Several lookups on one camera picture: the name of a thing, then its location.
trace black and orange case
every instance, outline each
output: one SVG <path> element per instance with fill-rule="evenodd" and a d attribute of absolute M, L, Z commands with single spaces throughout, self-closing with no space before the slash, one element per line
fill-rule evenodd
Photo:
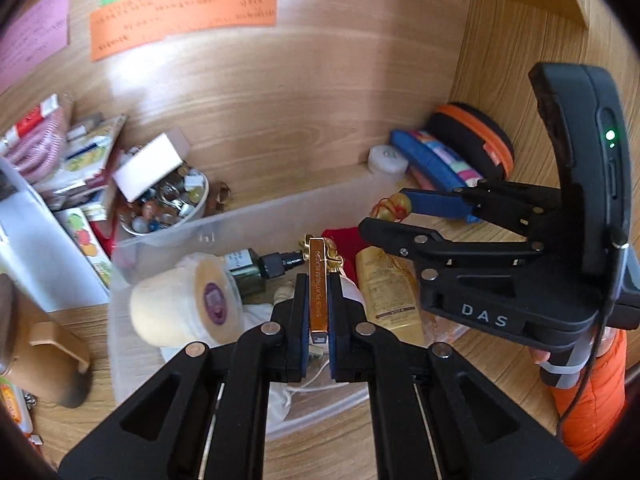
<path fill-rule="evenodd" d="M 507 134 L 492 118 L 468 104 L 440 105 L 424 129 L 485 178 L 504 180 L 513 171 L 513 145 Z"/>

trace white cable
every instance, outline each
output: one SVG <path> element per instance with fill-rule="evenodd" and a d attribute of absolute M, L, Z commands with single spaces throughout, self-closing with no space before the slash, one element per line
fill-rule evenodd
<path fill-rule="evenodd" d="M 341 388 L 349 384 L 349 383 L 335 383 L 335 384 L 328 384 L 327 386 L 313 386 L 313 387 L 309 386 L 320 376 L 320 374 L 328 364 L 329 364 L 329 358 L 327 358 L 326 361 L 324 361 L 320 365 L 320 368 L 318 369 L 318 371 L 315 374 L 313 374 L 312 377 L 302 386 L 285 386 L 284 395 L 287 398 L 285 405 L 286 406 L 291 405 L 291 399 L 293 397 L 293 394 L 296 394 L 296 393 L 322 392 L 324 390 L 333 390 L 334 388 Z"/>

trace pink paper note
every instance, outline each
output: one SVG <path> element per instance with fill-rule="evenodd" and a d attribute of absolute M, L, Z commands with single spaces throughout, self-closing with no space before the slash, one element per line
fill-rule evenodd
<path fill-rule="evenodd" d="M 40 0 L 0 40 L 0 94 L 68 45 L 69 0 Z"/>

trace hand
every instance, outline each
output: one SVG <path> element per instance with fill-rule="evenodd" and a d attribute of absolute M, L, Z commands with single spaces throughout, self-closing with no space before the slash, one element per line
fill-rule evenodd
<path fill-rule="evenodd" d="M 617 328 L 612 328 L 610 326 L 605 327 L 604 334 L 602 335 L 602 341 L 600 343 L 600 347 L 598 348 L 597 357 L 603 356 L 610 350 L 617 334 L 618 334 Z M 545 361 L 548 361 L 548 359 L 551 357 L 551 354 L 549 352 L 545 352 L 544 350 L 538 350 L 537 348 L 530 347 L 529 353 L 531 354 L 531 358 L 533 359 L 533 362 L 537 365 L 539 365 L 540 363 L 544 363 Z"/>

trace yellow bottle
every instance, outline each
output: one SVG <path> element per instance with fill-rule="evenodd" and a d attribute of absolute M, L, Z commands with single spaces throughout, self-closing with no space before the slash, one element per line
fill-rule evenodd
<path fill-rule="evenodd" d="M 367 319 L 391 330 L 400 341 L 424 346 L 411 267 L 380 248 L 367 247 L 356 255 L 356 272 Z"/>

